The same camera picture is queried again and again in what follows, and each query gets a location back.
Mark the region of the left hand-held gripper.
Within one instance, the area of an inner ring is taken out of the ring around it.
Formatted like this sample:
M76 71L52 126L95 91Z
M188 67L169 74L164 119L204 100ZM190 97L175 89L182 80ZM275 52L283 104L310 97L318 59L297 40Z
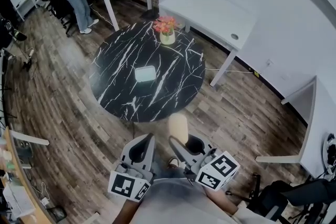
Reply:
M108 192L140 202L152 185L154 151L155 137L152 133L138 136L126 144L121 153L124 163L111 171Z

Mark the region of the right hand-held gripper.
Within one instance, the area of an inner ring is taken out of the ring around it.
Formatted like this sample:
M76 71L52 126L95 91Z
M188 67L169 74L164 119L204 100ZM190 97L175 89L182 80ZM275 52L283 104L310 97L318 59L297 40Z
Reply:
M214 148L204 136L189 134L185 144L170 136L169 144L178 159L186 164L188 179L208 189L218 191L240 168L228 151Z

